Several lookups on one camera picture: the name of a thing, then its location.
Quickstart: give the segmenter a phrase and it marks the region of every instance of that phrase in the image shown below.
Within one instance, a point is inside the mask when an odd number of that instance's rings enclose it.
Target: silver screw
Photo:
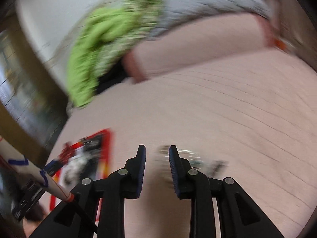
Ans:
[[[198,172],[197,172],[197,170],[195,170],[195,169],[191,169],[191,170],[188,171],[188,173],[189,173],[191,176],[195,176]]]
[[[83,179],[83,180],[81,181],[81,183],[82,183],[83,185],[88,185],[88,184],[91,183],[91,179],[90,179],[90,178],[85,178],[85,179]]]
[[[233,184],[233,183],[235,182],[231,177],[227,177],[224,181],[225,181],[227,184]]]
[[[126,170],[125,168],[122,168],[122,169],[119,170],[118,173],[119,173],[120,175],[124,176],[124,175],[126,175],[126,174],[128,173],[128,170]]]

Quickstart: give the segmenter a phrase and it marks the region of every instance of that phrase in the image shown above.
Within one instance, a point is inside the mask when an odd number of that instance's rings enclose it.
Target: green blanket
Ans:
[[[68,89],[75,106],[92,101],[98,78],[146,37],[162,4],[162,0],[125,0],[121,8],[99,8],[87,18],[68,62]]]

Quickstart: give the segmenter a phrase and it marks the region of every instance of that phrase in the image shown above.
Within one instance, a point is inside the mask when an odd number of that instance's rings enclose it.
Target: pink mattress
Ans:
[[[126,200],[127,238],[188,237],[190,201],[160,177],[157,150],[166,144],[227,160],[231,176],[286,238],[296,237],[317,204],[317,75],[274,48],[201,62],[149,81],[113,86],[75,110],[63,143],[104,128],[115,133],[111,171],[139,144],[147,149],[141,197]],[[48,197],[42,199],[48,207]]]

